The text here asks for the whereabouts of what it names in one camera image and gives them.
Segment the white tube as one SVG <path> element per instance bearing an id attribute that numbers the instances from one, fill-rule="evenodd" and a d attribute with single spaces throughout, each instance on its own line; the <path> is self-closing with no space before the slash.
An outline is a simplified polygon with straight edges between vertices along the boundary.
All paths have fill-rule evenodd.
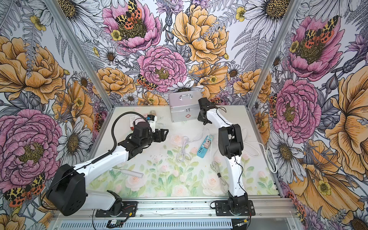
<path id="1" fill-rule="evenodd" d="M 126 170 L 126 169 L 116 169 L 116 168 L 113 168 L 113 170 L 118 171 L 118 172 L 121 172 L 122 174 L 126 174 L 126 175 L 129 175 L 129 176 L 137 177 L 137 178 L 143 178 L 143 176 L 144 176 L 143 173 L 134 172 L 134 171 L 131 171 L 131 170 Z"/>

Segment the teal power strip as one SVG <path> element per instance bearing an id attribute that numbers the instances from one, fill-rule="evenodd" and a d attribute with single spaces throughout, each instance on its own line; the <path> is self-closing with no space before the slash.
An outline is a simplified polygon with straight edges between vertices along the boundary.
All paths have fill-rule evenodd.
<path id="1" fill-rule="evenodd" d="M 200 148 L 198 149 L 198 151 L 197 151 L 197 156 L 198 157 L 200 157 L 200 158 L 204 158 L 205 157 L 205 155 L 206 155 L 206 153 L 207 153 L 207 151 L 208 151 L 208 149 L 205 149 L 204 147 L 203 147 L 203 144 L 205 143 L 205 138 L 204 138 L 204 140 L 203 140 L 203 142 L 202 142 L 202 144 L 201 144 L 201 146 L 200 146 Z"/>

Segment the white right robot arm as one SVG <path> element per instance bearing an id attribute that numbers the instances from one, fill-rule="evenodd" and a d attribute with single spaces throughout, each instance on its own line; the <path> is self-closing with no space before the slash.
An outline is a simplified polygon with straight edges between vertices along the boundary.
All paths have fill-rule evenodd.
<path id="1" fill-rule="evenodd" d="M 213 124 L 218 128 L 218 150 L 225 157 L 228 169 L 228 206 L 231 214 L 250 214 L 249 199 L 241 181 L 243 167 L 239 162 L 243 151 L 242 132 L 239 124 L 228 121 L 220 108 L 207 98 L 198 100 L 200 112 L 198 121 L 204 125 Z"/>

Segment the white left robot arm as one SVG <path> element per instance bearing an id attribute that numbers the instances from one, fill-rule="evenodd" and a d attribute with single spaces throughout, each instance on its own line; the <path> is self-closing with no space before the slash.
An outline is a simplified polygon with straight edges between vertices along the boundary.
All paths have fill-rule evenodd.
<path id="1" fill-rule="evenodd" d="M 125 140 L 118 142 L 114 130 L 117 121 L 112 124 L 113 147 L 107 153 L 84 163 L 58 168 L 45 197 L 64 216 L 70 216 L 79 210 L 97 209 L 109 216 L 119 216 L 124 211 L 122 198 L 113 191 L 89 192 L 87 186 L 94 179 L 109 171 L 114 166 L 125 163 L 152 143 L 164 142 L 168 129 L 152 129 L 149 121 L 141 114 L 133 112 L 142 121 L 133 124 L 133 132 Z"/>

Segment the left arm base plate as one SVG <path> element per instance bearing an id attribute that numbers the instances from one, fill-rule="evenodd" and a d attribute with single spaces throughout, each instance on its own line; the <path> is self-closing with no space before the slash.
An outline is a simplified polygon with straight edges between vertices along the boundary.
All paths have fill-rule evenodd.
<path id="1" fill-rule="evenodd" d="M 98 209 L 95 217 L 97 218 L 108 218 L 108 217 L 135 217 L 137 212 L 137 201 L 120 201 L 115 202 L 109 210 Z"/>

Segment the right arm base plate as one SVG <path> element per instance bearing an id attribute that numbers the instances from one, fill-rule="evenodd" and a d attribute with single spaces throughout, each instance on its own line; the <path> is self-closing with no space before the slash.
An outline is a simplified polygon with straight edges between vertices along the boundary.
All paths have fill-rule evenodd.
<path id="1" fill-rule="evenodd" d="M 242 207 L 236 207 L 225 200 L 216 200 L 210 203 L 210 208 L 215 210 L 216 216 L 255 216 L 255 206 L 252 200 Z"/>

